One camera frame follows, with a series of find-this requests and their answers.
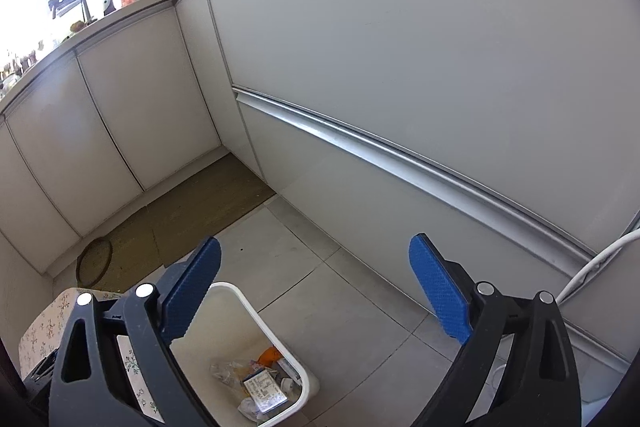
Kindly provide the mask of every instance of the floor mat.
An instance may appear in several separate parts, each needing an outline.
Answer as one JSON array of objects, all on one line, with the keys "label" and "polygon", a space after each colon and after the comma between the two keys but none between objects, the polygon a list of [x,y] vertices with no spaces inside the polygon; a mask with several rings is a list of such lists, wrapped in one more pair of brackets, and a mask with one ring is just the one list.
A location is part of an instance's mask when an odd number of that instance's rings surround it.
[{"label": "floor mat", "polygon": [[[235,156],[220,158],[141,208],[106,236],[113,245],[113,258],[94,287],[126,291],[273,195],[273,190]],[[104,246],[89,251],[81,264],[81,279],[94,279],[105,259]]]}]

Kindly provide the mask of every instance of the gray floor tile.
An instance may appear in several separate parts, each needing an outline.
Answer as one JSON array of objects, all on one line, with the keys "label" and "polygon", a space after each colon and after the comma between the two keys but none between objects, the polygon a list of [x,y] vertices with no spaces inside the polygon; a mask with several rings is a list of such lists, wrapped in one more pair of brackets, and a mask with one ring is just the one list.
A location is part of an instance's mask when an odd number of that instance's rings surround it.
[{"label": "gray floor tile", "polygon": [[260,316],[320,381],[303,412],[315,418],[365,380],[407,331],[322,264]]},{"label": "gray floor tile", "polygon": [[500,340],[500,346],[498,346],[498,356],[507,360],[511,351],[511,344],[513,344],[513,335],[507,335]]},{"label": "gray floor tile", "polygon": [[[255,216],[255,214],[257,214],[258,212],[260,212],[261,210],[264,210],[264,203],[263,204],[259,204],[258,206],[256,206],[253,210],[250,210],[249,212],[247,212],[246,214],[244,214],[244,216],[242,216],[240,219],[236,219],[233,223],[231,223],[231,225],[229,225],[228,227],[226,227],[226,229],[221,230],[220,232],[218,232],[216,234],[216,237],[219,237],[221,234],[228,232],[229,230],[234,229],[235,227],[238,227],[241,223],[243,223],[244,221],[246,221],[247,219],[249,219],[252,216]],[[189,254],[186,254],[184,257],[180,258],[180,260],[184,260],[186,259]]]},{"label": "gray floor tile", "polygon": [[352,393],[318,417],[318,427],[408,427],[451,362],[413,335]]},{"label": "gray floor tile", "polygon": [[306,219],[282,197],[274,198],[265,203],[266,207],[276,216],[285,227],[293,232],[320,259],[327,259],[340,245],[326,235],[314,223]]},{"label": "gray floor tile", "polygon": [[491,370],[489,371],[489,375],[486,377],[486,383],[489,387],[495,386],[498,389],[498,385],[500,384],[500,380],[502,379],[502,374],[504,372],[504,368],[501,365],[506,363],[505,360],[496,356],[494,359],[494,363],[491,365]]},{"label": "gray floor tile", "polygon": [[264,308],[321,264],[266,208],[216,236],[222,265],[216,281],[238,286],[255,309]]},{"label": "gray floor tile", "polygon": [[478,418],[478,416],[482,416],[483,414],[485,414],[489,410],[489,407],[491,407],[491,402],[493,400],[494,400],[494,393],[492,392],[491,388],[487,384],[485,384],[482,387],[480,396],[478,396],[478,401],[476,402],[476,405],[474,406],[473,410],[471,411],[471,414],[469,415],[469,419],[473,420],[475,418]]},{"label": "gray floor tile", "polygon": [[301,412],[297,412],[278,423],[278,427],[306,427],[307,425],[309,425],[309,418]]},{"label": "gray floor tile", "polygon": [[429,314],[427,310],[382,279],[344,248],[340,248],[327,259],[326,263],[373,304],[409,331],[414,331]]},{"label": "gray floor tile", "polygon": [[280,197],[280,195],[278,193],[276,193],[271,198],[266,200],[263,204],[264,205],[270,204],[272,201],[277,200],[279,197]]},{"label": "gray floor tile", "polygon": [[456,358],[460,350],[460,343],[447,335],[437,317],[430,313],[414,331],[414,335],[451,361]]}]

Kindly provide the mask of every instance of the trash bin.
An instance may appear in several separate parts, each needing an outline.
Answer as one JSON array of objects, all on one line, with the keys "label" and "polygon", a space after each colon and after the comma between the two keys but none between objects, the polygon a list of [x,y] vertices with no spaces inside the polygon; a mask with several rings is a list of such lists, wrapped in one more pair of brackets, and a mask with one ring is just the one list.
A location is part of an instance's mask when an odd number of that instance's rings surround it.
[{"label": "trash bin", "polygon": [[226,282],[213,283],[185,336],[171,344],[171,351],[204,407],[221,427],[255,427],[238,411],[233,390],[209,373],[211,360],[255,360],[275,346],[295,368],[302,381],[300,398],[288,409],[260,424],[270,427],[304,407],[318,393],[318,379],[264,323],[242,292]]}]

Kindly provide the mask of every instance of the trash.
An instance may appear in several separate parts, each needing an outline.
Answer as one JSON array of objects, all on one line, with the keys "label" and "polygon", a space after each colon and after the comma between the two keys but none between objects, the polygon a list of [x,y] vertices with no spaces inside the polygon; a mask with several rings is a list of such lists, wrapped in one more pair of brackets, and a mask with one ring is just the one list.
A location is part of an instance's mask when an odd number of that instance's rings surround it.
[{"label": "trash", "polygon": [[289,378],[291,378],[296,384],[302,386],[302,379],[300,378],[300,375],[287,359],[282,357],[277,360],[277,362],[278,365],[284,370],[284,372],[289,375]]},{"label": "trash", "polygon": [[[242,292],[229,283],[210,286],[189,330],[172,343],[172,351],[193,390],[221,427],[275,427],[300,411],[319,389],[318,379],[273,334]],[[282,358],[273,362],[278,353]],[[271,367],[258,364],[258,359],[271,363]],[[252,406],[246,400],[250,394],[242,381],[267,369],[279,387],[284,378],[292,378],[280,361],[284,365],[288,362],[302,383],[300,397],[287,399],[264,416],[256,414],[249,420],[245,413],[259,409],[253,407],[255,402]]]},{"label": "trash", "polygon": [[287,395],[273,380],[268,369],[247,378],[243,383],[261,413],[267,413],[287,402]]},{"label": "trash", "polygon": [[291,378],[283,378],[280,381],[280,388],[282,392],[287,395],[287,399],[291,403],[296,403],[302,394],[302,387],[296,384]]},{"label": "trash", "polygon": [[242,385],[242,381],[259,369],[262,369],[262,366],[254,360],[232,360],[231,362],[213,360],[209,372],[216,380],[247,397],[249,393]]},{"label": "trash", "polygon": [[264,353],[258,357],[258,363],[264,367],[272,367],[273,362],[276,362],[281,358],[281,352],[279,352],[275,346],[271,346],[268,349],[265,349]]},{"label": "trash", "polygon": [[238,410],[240,414],[242,414],[242,416],[244,416],[248,420],[251,420],[252,422],[256,422],[257,424],[260,424],[261,422],[269,419],[267,416],[263,415],[260,412],[260,409],[258,409],[253,398],[245,398],[244,400],[242,400],[242,402],[240,402],[240,405],[238,406]]}]

